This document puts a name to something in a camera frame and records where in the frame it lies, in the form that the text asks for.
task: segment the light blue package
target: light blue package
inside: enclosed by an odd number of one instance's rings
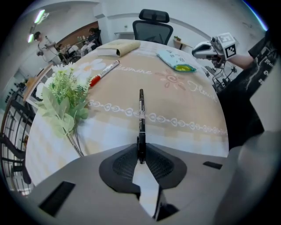
[[[158,50],[156,55],[162,59],[169,67],[182,73],[192,73],[196,71],[191,65],[187,64],[180,55],[173,53],[171,50]]]

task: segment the pen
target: pen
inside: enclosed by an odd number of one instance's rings
[[[139,126],[139,149],[138,159],[141,164],[145,162],[145,110],[144,110],[144,90],[140,89],[140,126]]]
[[[90,81],[90,86],[93,87],[103,76],[113,70],[119,64],[119,60],[116,60],[114,63],[106,67],[100,74],[97,74]]]

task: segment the metal railing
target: metal railing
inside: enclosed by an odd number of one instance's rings
[[[25,151],[35,113],[23,102],[23,91],[16,91],[7,103],[0,130],[0,164],[9,189],[27,196],[34,186],[25,168]]]

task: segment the red marker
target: red marker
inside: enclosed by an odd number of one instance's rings
[[[116,60],[114,63],[106,67],[100,74],[94,76],[90,82],[90,86],[93,87],[104,75],[106,75],[109,71],[113,70],[118,64],[119,60]]]

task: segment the notebook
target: notebook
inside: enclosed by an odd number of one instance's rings
[[[138,40],[118,39],[96,48],[98,56],[122,57],[141,45]]]

